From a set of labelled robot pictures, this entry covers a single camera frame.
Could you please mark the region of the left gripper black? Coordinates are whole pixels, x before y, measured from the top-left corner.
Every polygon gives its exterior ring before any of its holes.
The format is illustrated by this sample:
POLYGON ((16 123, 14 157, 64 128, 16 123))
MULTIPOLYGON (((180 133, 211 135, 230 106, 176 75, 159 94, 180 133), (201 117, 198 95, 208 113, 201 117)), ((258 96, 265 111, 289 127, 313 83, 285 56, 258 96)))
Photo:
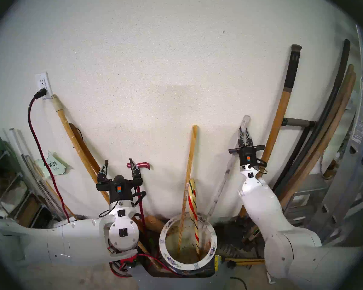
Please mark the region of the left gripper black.
POLYGON ((139 203, 144 195, 132 194, 132 188, 141 186, 143 184, 143 179, 141 178, 141 170, 137 164, 130 158, 130 169, 132 171, 132 180, 125 179, 122 175, 116 175, 113 180, 107 178, 108 172, 108 162, 105 160, 103 167, 99 170, 97 174, 97 184, 96 188, 98 191, 109 191, 110 193, 110 203, 116 201, 129 200, 133 201, 133 197, 138 196, 136 203, 139 203))

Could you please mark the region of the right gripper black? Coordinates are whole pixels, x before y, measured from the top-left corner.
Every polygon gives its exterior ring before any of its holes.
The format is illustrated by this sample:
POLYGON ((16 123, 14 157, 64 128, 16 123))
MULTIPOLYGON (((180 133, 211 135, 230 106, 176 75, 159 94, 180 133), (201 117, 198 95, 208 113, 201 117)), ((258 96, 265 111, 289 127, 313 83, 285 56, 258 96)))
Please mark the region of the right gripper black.
POLYGON ((240 160, 240 166, 243 169, 250 167, 263 167, 265 168, 265 161, 257 158, 256 152, 264 150, 265 145, 253 146, 253 140, 249 133, 248 128, 245 129, 245 141, 242 127, 239 127, 238 135, 238 148, 229 149, 230 154, 238 154, 240 160))

